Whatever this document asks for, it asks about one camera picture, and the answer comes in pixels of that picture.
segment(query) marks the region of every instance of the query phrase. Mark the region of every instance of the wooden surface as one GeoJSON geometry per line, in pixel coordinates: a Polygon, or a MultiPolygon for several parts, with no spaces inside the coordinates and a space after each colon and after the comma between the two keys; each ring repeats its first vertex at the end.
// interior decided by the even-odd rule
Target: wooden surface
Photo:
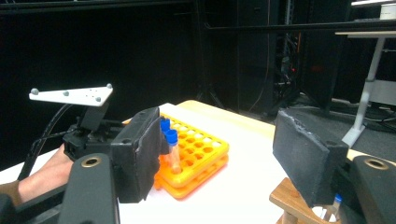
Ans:
{"type": "Polygon", "coordinates": [[[270,201],[297,217],[299,223],[341,223],[341,221],[328,222],[317,217],[312,209],[306,205],[303,197],[296,192],[298,192],[297,189],[293,186],[290,179],[286,177],[271,193],[270,201]]]}

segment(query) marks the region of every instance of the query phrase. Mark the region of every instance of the orange test tube rack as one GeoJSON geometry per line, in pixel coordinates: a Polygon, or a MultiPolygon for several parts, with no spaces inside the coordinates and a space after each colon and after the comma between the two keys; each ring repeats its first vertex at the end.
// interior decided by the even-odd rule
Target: orange test tube rack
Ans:
{"type": "Polygon", "coordinates": [[[180,120],[162,116],[171,120],[171,129],[177,130],[181,172],[174,174],[165,156],[160,156],[154,188],[165,189],[174,198],[183,199],[227,164],[229,145],[180,120]]]}

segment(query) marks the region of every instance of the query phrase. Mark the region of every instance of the human hand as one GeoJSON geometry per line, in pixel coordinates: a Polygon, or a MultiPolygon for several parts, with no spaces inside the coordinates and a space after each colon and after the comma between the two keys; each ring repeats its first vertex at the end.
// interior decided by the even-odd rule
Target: human hand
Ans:
{"type": "Polygon", "coordinates": [[[55,154],[36,173],[19,184],[23,203],[67,183],[73,162],[64,154],[61,145],[55,154]]]}

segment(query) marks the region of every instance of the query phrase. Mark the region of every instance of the human arm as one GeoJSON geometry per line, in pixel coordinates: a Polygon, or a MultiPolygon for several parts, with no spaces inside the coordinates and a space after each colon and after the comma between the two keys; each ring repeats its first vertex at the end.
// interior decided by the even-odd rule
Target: human arm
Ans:
{"type": "Polygon", "coordinates": [[[22,181],[0,185],[0,193],[9,195],[14,205],[25,203],[67,183],[73,162],[64,155],[64,145],[34,174],[22,181]]]}

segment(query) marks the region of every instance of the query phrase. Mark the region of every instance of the white table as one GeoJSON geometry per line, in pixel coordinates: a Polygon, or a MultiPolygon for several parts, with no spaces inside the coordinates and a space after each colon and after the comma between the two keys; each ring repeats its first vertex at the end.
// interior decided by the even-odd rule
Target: white table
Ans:
{"type": "MultiPolygon", "coordinates": [[[[120,204],[121,223],[276,223],[283,210],[269,195],[286,174],[272,153],[273,125],[196,101],[160,109],[228,142],[229,162],[182,201],[152,189],[146,201],[120,204]]],[[[40,156],[33,172],[52,154],[40,156]]],[[[21,167],[1,172],[0,183],[15,180],[21,167]]]]}

